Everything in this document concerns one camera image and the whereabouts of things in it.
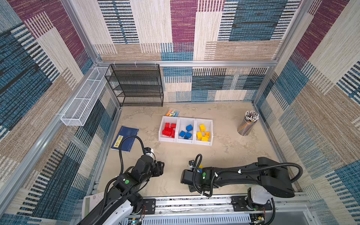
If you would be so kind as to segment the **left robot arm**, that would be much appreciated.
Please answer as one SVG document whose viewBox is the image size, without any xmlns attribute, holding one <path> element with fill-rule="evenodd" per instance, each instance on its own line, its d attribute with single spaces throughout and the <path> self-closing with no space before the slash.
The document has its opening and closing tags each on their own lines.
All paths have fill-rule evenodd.
<svg viewBox="0 0 360 225">
<path fill-rule="evenodd" d="M 135 166 L 124 171 L 122 145 L 131 138 L 140 142 L 142 156 Z M 119 225 L 132 213 L 145 212 L 143 197 L 139 193 L 141 185 L 146 184 L 152 177 L 161 176 L 164 173 L 165 164 L 156 160 L 155 155 L 144 147 L 138 136 L 122 139 L 119 145 L 119 157 L 121 162 L 120 174 L 107 183 L 103 199 L 87 216 L 78 222 L 79 225 Z"/>
</svg>

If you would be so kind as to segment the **long red lego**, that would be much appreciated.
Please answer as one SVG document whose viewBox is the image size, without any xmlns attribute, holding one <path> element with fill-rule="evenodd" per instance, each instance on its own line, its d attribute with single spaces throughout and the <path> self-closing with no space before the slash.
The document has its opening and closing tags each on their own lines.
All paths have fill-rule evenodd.
<svg viewBox="0 0 360 225">
<path fill-rule="evenodd" d="M 166 137 L 171 137 L 172 131 L 168 131 L 168 130 L 163 130 L 162 131 L 162 135 L 166 136 Z"/>
</svg>

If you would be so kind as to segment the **tall red lego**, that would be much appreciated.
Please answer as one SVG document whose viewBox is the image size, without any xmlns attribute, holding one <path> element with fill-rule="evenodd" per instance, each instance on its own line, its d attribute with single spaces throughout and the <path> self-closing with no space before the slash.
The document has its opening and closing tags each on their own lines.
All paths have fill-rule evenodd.
<svg viewBox="0 0 360 225">
<path fill-rule="evenodd" d="M 171 137 L 172 133 L 173 133 L 173 128 L 171 127 L 165 127 L 164 130 L 162 131 L 162 134 L 168 137 Z"/>
</svg>

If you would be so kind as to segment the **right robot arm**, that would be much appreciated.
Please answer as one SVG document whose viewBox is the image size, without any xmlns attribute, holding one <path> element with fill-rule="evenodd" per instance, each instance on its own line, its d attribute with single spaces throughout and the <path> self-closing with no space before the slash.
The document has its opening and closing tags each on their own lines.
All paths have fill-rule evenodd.
<svg viewBox="0 0 360 225">
<path fill-rule="evenodd" d="M 243 200 L 235 200 L 233 205 L 244 207 L 247 211 L 262 211 L 270 204 L 272 214 L 253 221 L 253 224 L 269 225 L 276 215 L 274 197 L 292 198 L 295 196 L 292 184 L 303 174 L 303 168 L 296 163 L 279 163 L 267 157 L 246 166 L 219 168 L 200 168 L 203 156 L 198 154 L 189 162 L 189 169 L 181 174 L 181 183 L 188 185 L 190 192 L 212 197 L 213 190 L 228 185 L 250 184 Z"/>
</svg>

